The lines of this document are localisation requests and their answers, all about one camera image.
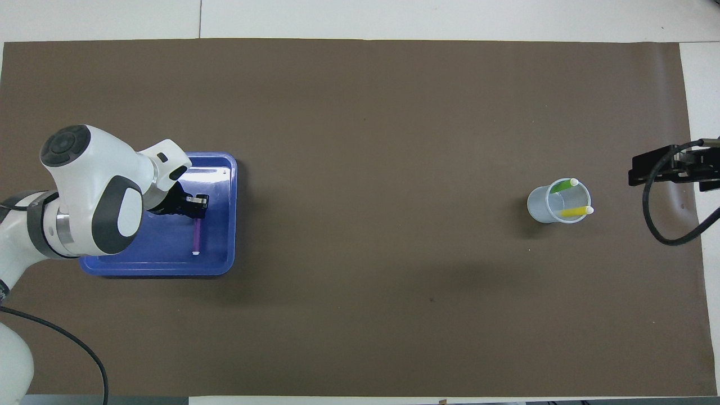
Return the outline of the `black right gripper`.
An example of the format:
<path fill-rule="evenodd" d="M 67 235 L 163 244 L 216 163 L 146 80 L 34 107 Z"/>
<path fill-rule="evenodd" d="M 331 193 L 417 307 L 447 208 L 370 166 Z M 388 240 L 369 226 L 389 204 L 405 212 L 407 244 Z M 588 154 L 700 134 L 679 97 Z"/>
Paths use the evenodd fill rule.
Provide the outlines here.
<path fill-rule="evenodd" d="M 628 185 L 644 185 L 650 179 L 655 164 L 676 145 L 668 145 L 634 156 L 628 171 Z M 676 155 L 678 175 L 674 182 L 699 182 L 700 192 L 719 189 L 719 148 L 699 148 L 682 151 Z M 669 159 L 659 169 L 656 182 L 673 181 L 676 164 Z"/>

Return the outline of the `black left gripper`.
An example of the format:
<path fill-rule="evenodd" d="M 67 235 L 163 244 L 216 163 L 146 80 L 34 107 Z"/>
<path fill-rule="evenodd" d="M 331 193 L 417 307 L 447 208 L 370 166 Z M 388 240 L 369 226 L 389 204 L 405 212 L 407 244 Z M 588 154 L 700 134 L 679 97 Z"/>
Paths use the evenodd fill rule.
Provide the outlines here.
<path fill-rule="evenodd" d="M 209 195 L 197 194 L 196 198 L 188 194 L 180 182 L 176 182 L 164 199 L 146 211 L 154 215 L 184 215 L 189 218 L 204 219 L 208 212 Z"/>

